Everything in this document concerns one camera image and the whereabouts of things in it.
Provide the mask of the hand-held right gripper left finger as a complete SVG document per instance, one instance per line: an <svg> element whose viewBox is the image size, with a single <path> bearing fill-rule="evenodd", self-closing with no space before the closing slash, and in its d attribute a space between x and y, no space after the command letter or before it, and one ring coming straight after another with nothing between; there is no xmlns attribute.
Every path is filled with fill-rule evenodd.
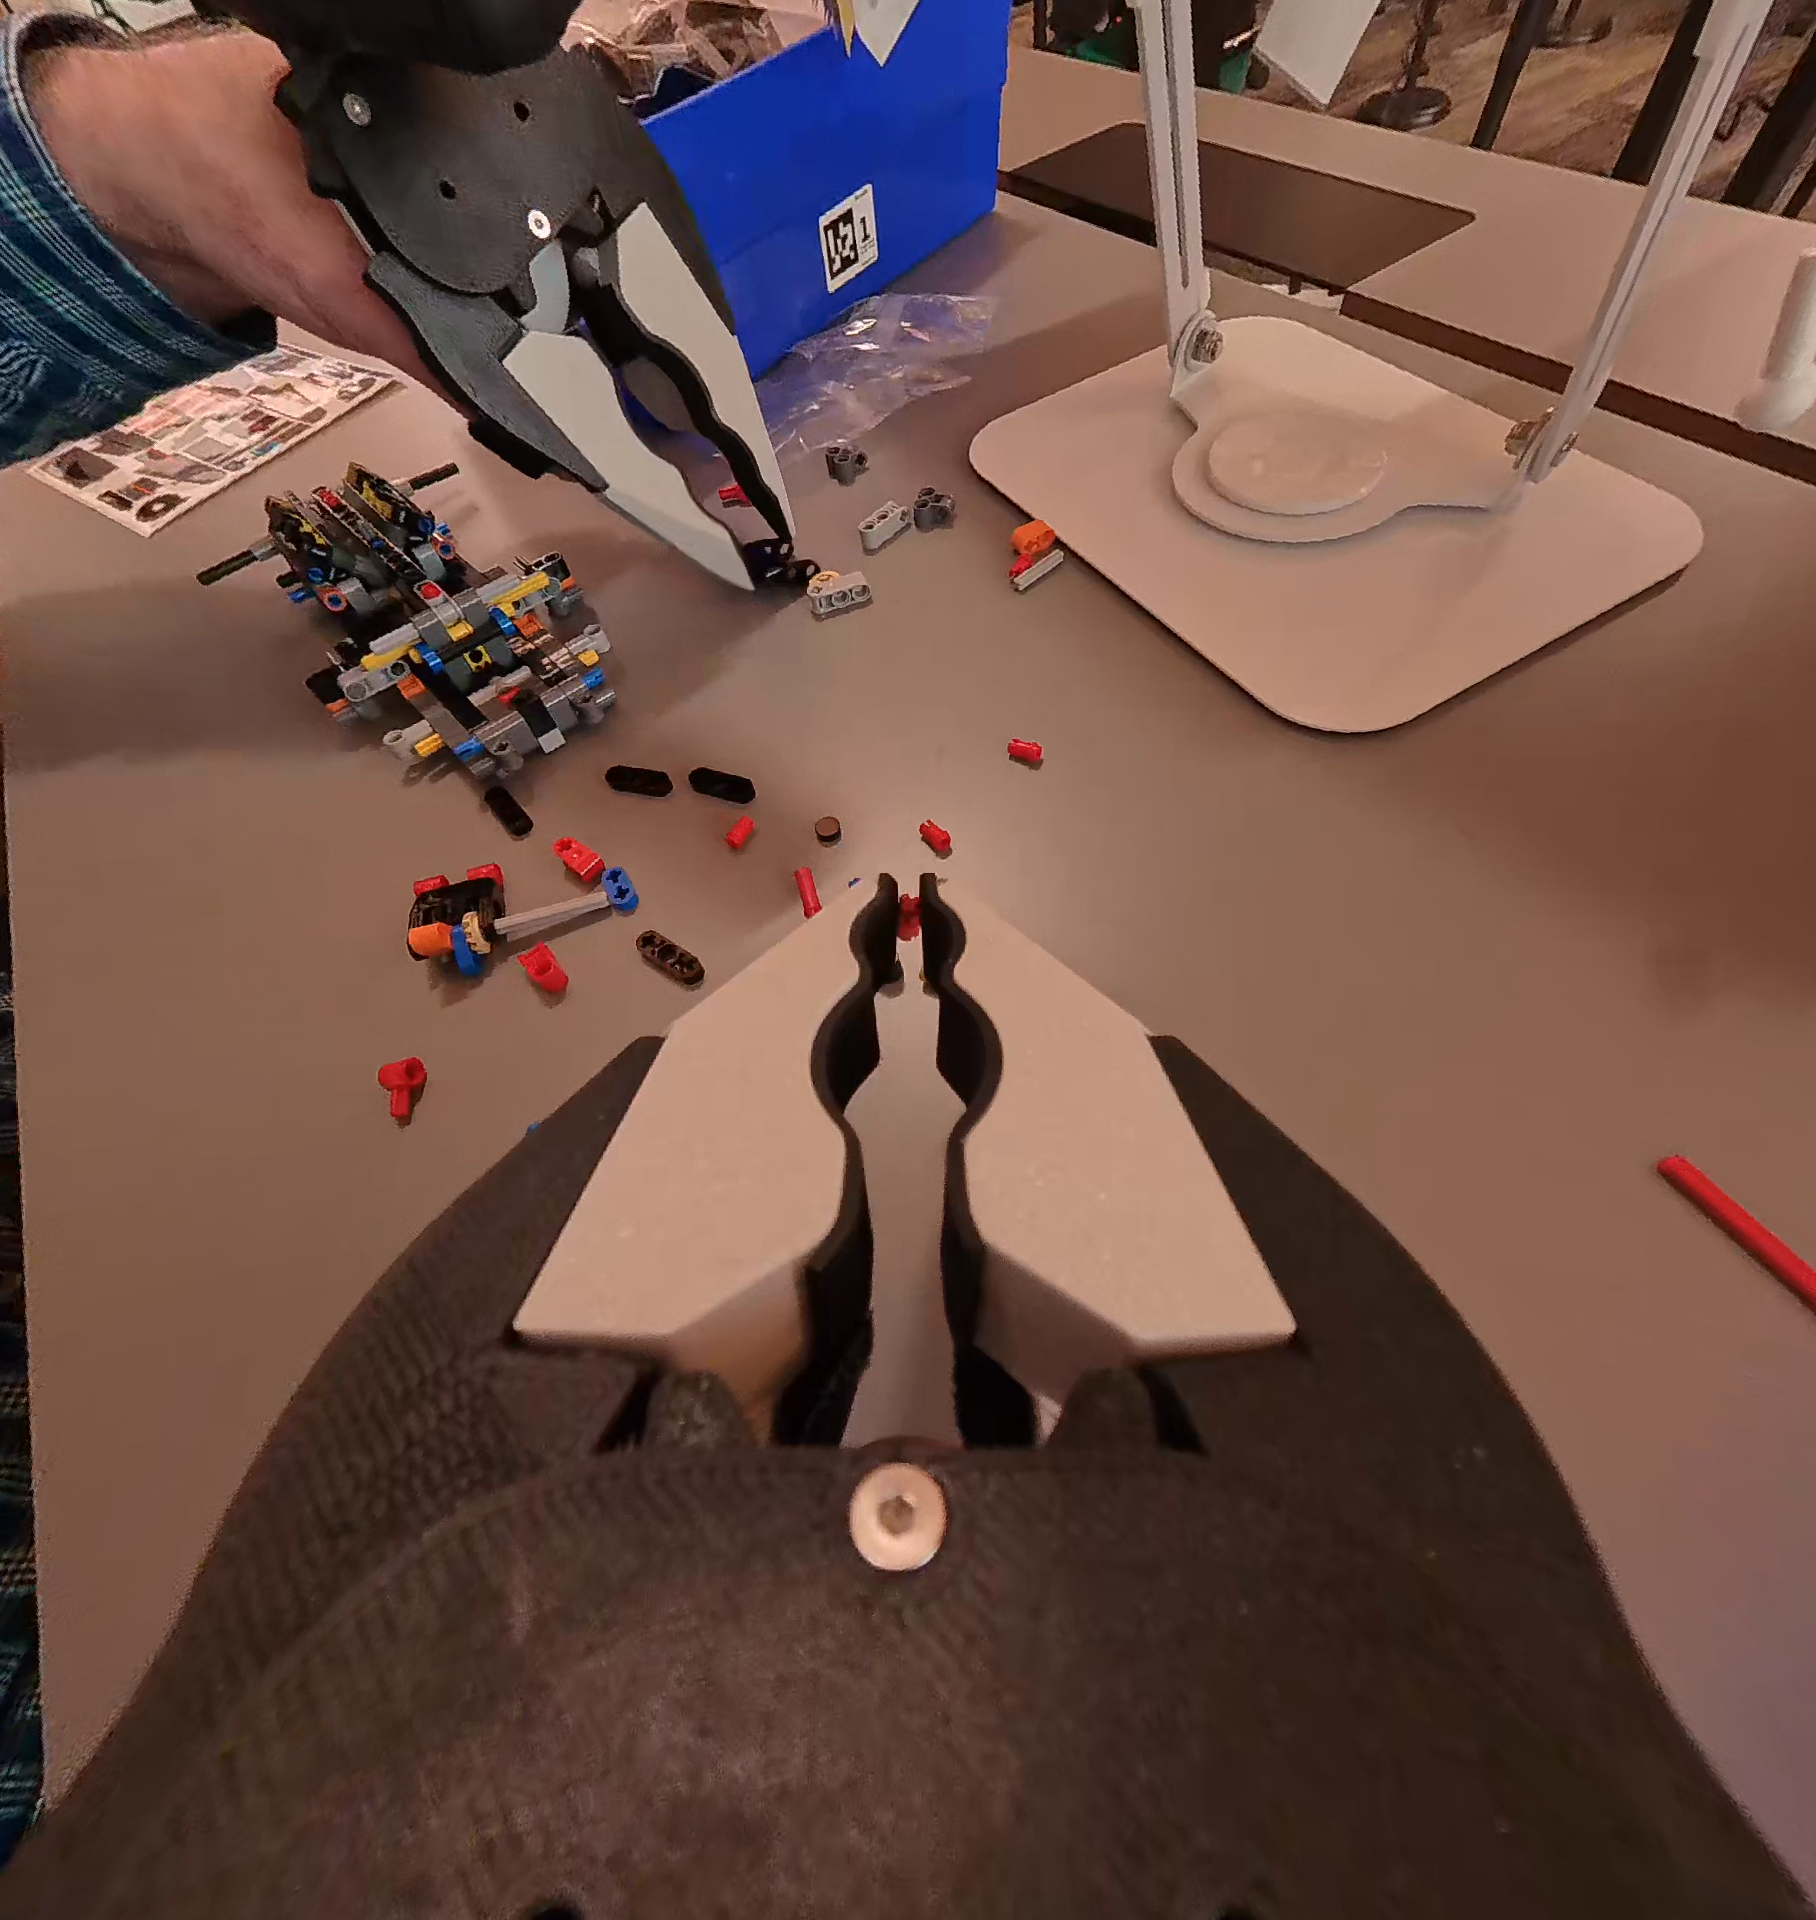
<svg viewBox="0 0 1816 1920"><path fill-rule="evenodd" d="M848 1125L881 1065L899 882L848 888L685 1011L513 1331L715 1375L779 1442L838 1442L875 1348L875 1232Z"/></svg>

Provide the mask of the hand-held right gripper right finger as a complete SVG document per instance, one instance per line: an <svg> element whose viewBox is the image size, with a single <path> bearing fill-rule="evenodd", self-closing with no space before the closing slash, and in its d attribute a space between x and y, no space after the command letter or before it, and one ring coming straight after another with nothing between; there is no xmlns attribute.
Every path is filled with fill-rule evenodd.
<svg viewBox="0 0 1816 1920"><path fill-rule="evenodd" d="M961 1432L1036 1432L1094 1371L1268 1351L1288 1310L1152 1032L936 874L923 877Z"/></svg>

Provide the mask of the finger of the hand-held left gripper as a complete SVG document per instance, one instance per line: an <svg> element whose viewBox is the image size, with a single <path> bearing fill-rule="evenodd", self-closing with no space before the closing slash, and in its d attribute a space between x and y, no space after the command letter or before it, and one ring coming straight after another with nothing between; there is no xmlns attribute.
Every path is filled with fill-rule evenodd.
<svg viewBox="0 0 1816 1920"><path fill-rule="evenodd" d="M651 201L606 238L606 286L632 323L617 375L668 436L703 442L781 546L796 543L769 427L741 339Z"/></svg>
<svg viewBox="0 0 1816 1920"><path fill-rule="evenodd" d="M507 373L563 442L602 478L606 503L675 546L712 578L756 590L751 566L727 529L688 493L681 469L632 427L617 378L593 344L577 335L526 332L507 351Z"/></svg>

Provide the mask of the grey black lego chassis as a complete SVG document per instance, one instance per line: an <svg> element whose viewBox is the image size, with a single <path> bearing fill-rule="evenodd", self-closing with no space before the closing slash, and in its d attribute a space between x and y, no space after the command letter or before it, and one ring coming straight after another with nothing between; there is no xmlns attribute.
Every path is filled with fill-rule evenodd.
<svg viewBox="0 0 1816 1920"><path fill-rule="evenodd" d="M310 694L340 722L384 728L417 770L507 783L533 758L609 722L612 640L563 551L471 564L426 502L457 466L392 481L351 463L337 487L272 493L265 534L198 572L214 588L275 564L277 590L332 624Z"/></svg>

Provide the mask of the small orange blue lego assembly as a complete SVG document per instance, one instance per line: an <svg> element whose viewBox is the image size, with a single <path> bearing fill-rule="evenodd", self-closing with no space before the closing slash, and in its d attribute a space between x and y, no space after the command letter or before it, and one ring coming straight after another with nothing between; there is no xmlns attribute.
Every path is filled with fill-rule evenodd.
<svg viewBox="0 0 1816 1920"><path fill-rule="evenodd" d="M463 877L420 877L413 885L407 950L457 977L481 977L502 950L521 950L550 935L612 915L600 882L577 882L557 903L513 910L499 864L469 868Z"/></svg>

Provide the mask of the person's left forearm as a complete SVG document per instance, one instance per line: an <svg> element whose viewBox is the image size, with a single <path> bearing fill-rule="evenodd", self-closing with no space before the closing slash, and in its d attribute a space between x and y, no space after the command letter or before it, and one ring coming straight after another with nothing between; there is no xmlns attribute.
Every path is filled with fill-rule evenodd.
<svg viewBox="0 0 1816 1920"><path fill-rule="evenodd" d="M101 46L114 35L88 17L0 17L0 469L277 345L265 311L205 326L176 306L59 172L34 120L26 63Z"/></svg>

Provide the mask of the long red lego axle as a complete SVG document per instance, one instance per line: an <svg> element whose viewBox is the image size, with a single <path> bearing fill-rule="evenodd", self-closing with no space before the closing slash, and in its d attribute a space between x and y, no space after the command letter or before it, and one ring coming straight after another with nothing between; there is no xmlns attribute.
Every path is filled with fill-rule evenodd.
<svg viewBox="0 0 1816 1920"><path fill-rule="evenodd" d="M1661 1156L1658 1177L1689 1204L1714 1223L1750 1262L1784 1286L1816 1317L1816 1266L1802 1259L1756 1213L1741 1208L1723 1186L1686 1156Z"/></svg>

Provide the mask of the person's left hand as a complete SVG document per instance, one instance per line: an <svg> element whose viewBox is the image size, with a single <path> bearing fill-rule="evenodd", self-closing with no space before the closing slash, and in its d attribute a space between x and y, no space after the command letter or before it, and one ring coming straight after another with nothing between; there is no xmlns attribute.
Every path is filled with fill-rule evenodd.
<svg viewBox="0 0 1816 1920"><path fill-rule="evenodd" d="M310 192L277 110L272 40L201 29L37 50L23 90L46 147L104 236L182 314L262 311L433 385L413 332L363 277L343 211Z"/></svg>

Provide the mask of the blue bin with white tag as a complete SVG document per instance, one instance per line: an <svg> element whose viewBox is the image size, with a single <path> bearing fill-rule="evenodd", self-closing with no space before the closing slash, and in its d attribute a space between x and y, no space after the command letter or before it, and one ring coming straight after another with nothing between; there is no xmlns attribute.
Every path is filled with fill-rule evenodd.
<svg viewBox="0 0 1816 1920"><path fill-rule="evenodd" d="M1009 2L855 2L651 117L756 375L993 211Z"/></svg>

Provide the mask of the crumpled clear plastic bag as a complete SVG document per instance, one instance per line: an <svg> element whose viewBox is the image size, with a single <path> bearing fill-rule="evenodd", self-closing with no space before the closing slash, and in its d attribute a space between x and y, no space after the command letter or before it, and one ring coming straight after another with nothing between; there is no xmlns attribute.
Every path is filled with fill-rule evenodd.
<svg viewBox="0 0 1816 1920"><path fill-rule="evenodd" d="M970 385L996 306L981 296L878 296L793 345L759 378L779 458L860 444L903 406Z"/></svg>

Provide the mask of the printed parts leaflet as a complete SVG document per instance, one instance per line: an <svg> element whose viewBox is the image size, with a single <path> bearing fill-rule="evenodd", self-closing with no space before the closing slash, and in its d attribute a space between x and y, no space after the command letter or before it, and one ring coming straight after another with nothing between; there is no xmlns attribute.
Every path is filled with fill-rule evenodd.
<svg viewBox="0 0 1816 1920"><path fill-rule="evenodd" d="M389 368L280 345L56 444L26 470L108 521L155 536L396 385Z"/></svg>

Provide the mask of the instruction booklet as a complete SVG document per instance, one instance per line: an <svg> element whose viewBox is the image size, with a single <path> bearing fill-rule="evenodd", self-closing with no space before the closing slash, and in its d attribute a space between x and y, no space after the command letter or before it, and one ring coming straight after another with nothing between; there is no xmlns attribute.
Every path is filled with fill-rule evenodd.
<svg viewBox="0 0 1816 1920"><path fill-rule="evenodd" d="M1380 2L1268 2L1257 57L1328 110Z"/></svg>

